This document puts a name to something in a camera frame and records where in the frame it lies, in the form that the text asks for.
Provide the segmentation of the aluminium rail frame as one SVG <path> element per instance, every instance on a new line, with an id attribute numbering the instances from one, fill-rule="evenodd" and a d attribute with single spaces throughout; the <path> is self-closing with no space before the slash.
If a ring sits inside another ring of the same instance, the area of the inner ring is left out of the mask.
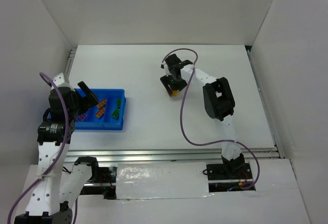
<path id="1" fill-rule="evenodd" d="M 159 63 L 171 45 L 84 45 L 69 53 L 66 71 L 70 82 L 83 80 L 90 87 L 125 90 L 122 130 L 76 130 L 65 163 L 93 156 L 103 165 L 119 162 L 218 160 L 221 145 L 197 147 L 183 137 L 181 97 L 170 98 L 159 81 Z M 234 126 L 246 159 L 280 157 L 265 108 L 243 45 L 181 46 L 179 56 L 199 55 L 197 65 L 229 80 L 236 101 Z M 188 90 L 183 108 L 183 128 L 192 142 L 217 140 L 220 132 L 205 113 L 202 91 Z"/>

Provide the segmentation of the orange lego plate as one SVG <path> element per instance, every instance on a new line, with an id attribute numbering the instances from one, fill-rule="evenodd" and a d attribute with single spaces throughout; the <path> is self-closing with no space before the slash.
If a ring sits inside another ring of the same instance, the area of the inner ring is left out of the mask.
<path id="1" fill-rule="evenodd" d="M 103 117 L 104 113 L 105 113 L 106 108 L 102 107 L 101 109 L 99 109 L 96 113 L 95 113 L 95 117 L 97 117 L 98 119 L 100 119 L 101 117 Z"/>
<path id="2" fill-rule="evenodd" d="M 96 106 L 101 109 L 102 107 L 104 107 L 107 103 L 107 99 L 104 98 L 102 101 L 100 101 Z"/>

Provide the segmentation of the blue compartment bin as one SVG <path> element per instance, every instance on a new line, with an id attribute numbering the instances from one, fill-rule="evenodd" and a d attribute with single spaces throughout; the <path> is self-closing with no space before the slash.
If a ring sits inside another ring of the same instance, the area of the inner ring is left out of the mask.
<path id="1" fill-rule="evenodd" d="M 60 87 L 59 90 L 76 130 L 122 130 L 126 104 L 123 89 Z"/>

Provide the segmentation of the white foam block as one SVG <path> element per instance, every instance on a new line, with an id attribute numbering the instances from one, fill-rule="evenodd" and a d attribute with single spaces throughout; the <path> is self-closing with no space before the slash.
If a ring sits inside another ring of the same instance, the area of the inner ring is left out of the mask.
<path id="1" fill-rule="evenodd" d="M 185 199 L 210 196 L 205 162 L 119 164 L 116 198 Z"/>

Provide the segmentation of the purple oval lego blue print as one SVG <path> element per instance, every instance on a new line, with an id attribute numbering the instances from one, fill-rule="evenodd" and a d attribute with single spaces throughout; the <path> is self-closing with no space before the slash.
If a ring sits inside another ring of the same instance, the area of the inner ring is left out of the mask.
<path id="1" fill-rule="evenodd" d="M 87 117 L 86 114 L 81 114 L 77 117 L 76 121 L 77 122 L 82 122 L 86 119 L 86 117 Z"/>

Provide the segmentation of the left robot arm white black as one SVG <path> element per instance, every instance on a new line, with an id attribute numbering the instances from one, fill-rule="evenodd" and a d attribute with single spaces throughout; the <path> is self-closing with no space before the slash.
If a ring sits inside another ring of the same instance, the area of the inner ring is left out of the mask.
<path id="1" fill-rule="evenodd" d="M 64 161 L 68 152 L 75 122 L 79 115 L 98 104 L 98 99 L 84 82 L 77 85 L 80 95 L 67 82 L 49 82 L 50 107 L 45 111 L 43 122 L 38 127 L 38 152 L 36 180 L 22 196 L 31 192 L 30 201 L 23 214 L 8 223 L 74 223 L 73 206 L 84 184 L 99 175 L 95 157 L 79 157 L 73 164 L 69 178 L 61 185 Z"/>

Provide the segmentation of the yellow striped lego brick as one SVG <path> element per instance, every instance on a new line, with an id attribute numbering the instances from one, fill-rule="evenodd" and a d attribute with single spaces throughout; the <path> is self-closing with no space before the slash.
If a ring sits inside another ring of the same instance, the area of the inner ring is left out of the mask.
<path id="1" fill-rule="evenodd" d="M 170 90 L 170 91 L 167 91 L 167 94 L 169 95 L 169 97 L 177 97 L 179 95 L 179 91 L 178 90 Z"/>

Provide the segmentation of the green lego brick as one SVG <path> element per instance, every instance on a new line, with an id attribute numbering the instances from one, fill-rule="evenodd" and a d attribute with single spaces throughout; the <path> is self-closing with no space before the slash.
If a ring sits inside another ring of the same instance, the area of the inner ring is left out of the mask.
<path id="1" fill-rule="evenodd" d="M 119 109 L 115 109 L 111 114 L 111 117 L 114 118 L 114 119 L 119 119 L 119 116 L 120 116 L 120 110 Z"/>
<path id="2" fill-rule="evenodd" d="M 116 108 L 117 109 L 121 108 L 121 98 L 116 99 Z"/>

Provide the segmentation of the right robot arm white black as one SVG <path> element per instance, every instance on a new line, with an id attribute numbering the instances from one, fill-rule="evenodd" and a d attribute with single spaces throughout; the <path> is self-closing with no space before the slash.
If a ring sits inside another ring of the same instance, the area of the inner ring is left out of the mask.
<path id="1" fill-rule="evenodd" d="M 167 94 L 172 97 L 184 90 L 181 101 L 179 123 L 184 139 L 191 145 L 204 147 L 221 144 L 221 159 L 225 173 L 229 176 L 238 174 L 245 165 L 241 144 L 237 141 L 233 125 L 235 100 L 229 81 L 225 77 L 216 78 L 195 67 L 190 60 L 180 60 L 174 54 L 168 54 L 162 60 L 161 66 L 165 75 L 160 78 Z M 183 128 L 183 108 L 190 85 L 201 87 L 203 104 L 206 114 L 213 119 L 224 138 L 211 142 L 192 142 Z"/>

